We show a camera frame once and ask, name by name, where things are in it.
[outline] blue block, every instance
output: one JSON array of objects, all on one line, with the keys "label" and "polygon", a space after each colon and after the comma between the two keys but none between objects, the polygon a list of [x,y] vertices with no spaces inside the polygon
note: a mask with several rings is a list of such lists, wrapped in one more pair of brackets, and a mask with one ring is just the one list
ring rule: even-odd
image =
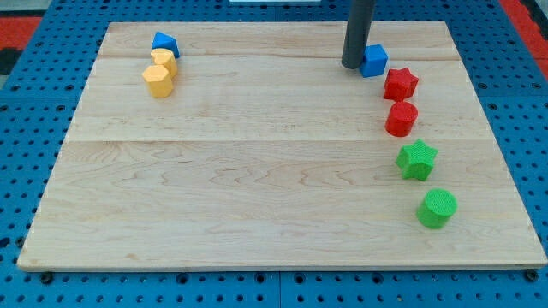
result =
[{"label": "blue block", "polygon": [[388,54],[381,44],[367,46],[360,65],[361,75],[364,78],[380,76],[384,74],[387,62]]},{"label": "blue block", "polygon": [[175,55],[175,59],[178,59],[179,56],[179,48],[177,48],[177,41],[175,41],[174,38],[167,34],[163,34],[161,32],[156,32],[156,35],[154,35],[154,40],[152,41],[152,48],[165,48],[168,50],[173,51],[173,54]]}]

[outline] green block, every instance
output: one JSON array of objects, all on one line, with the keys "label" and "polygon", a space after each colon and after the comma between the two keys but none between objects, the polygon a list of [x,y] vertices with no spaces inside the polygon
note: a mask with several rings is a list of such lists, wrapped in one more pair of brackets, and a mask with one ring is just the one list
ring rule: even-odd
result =
[{"label": "green block", "polygon": [[444,189],[436,188],[426,193],[417,210],[417,218],[425,227],[442,228],[455,214],[456,209],[455,196]]},{"label": "green block", "polygon": [[404,145],[396,159],[396,164],[402,170],[402,178],[426,181],[434,169],[434,158],[437,154],[438,150],[421,139],[412,145]]}]

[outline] blue pegboard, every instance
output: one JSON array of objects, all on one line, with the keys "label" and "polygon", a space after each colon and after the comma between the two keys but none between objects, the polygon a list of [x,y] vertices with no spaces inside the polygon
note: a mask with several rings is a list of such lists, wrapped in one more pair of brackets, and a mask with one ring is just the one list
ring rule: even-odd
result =
[{"label": "blue pegboard", "polygon": [[[54,0],[0,91],[0,306],[548,306],[547,269],[50,275],[16,268],[110,21],[343,21],[348,8],[349,0]],[[498,2],[378,0],[375,19],[447,22],[548,248],[548,85]]]}]

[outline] black cylinder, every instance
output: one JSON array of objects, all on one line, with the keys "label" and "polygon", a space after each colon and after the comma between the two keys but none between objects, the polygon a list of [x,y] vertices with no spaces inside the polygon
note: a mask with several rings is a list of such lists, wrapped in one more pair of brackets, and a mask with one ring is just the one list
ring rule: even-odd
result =
[{"label": "black cylinder", "polygon": [[352,1],[342,48],[342,65],[345,68],[355,69],[361,64],[374,9],[375,0]]}]

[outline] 3d printed block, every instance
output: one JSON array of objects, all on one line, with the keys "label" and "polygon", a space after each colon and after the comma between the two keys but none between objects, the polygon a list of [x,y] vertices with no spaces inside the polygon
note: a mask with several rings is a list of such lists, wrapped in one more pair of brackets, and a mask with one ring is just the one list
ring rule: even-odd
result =
[{"label": "3d printed block", "polygon": [[380,76],[384,74],[387,62],[388,54],[381,44],[367,46],[360,65],[361,75],[364,78]]},{"label": "3d printed block", "polygon": [[389,69],[384,83],[384,98],[401,102],[413,96],[419,78],[411,74],[409,68]]},{"label": "3d printed block", "polygon": [[458,205],[455,196],[444,189],[432,189],[426,193],[417,218],[428,228],[441,228],[455,214]]},{"label": "3d printed block", "polygon": [[164,65],[151,65],[143,72],[148,91],[155,98],[167,98],[173,91],[170,71]]},{"label": "3d printed block", "polygon": [[175,41],[175,39],[161,32],[156,32],[156,35],[154,35],[154,40],[152,41],[152,48],[153,49],[165,48],[165,49],[171,50],[173,51],[173,55],[175,55],[175,59],[178,59],[180,56],[179,48],[177,47],[177,42]]},{"label": "3d printed block", "polygon": [[392,136],[405,137],[411,133],[414,122],[419,116],[417,108],[408,102],[397,102],[390,107],[390,113],[384,124]]},{"label": "3d printed block", "polygon": [[402,178],[426,181],[434,169],[434,158],[438,150],[418,139],[412,145],[404,145],[397,156],[396,164],[402,170]]},{"label": "3d printed block", "polygon": [[177,74],[177,62],[173,51],[165,48],[157,48],[151,51],[152,61],[156,65],[164,65],[170,71],[171,77]]}]

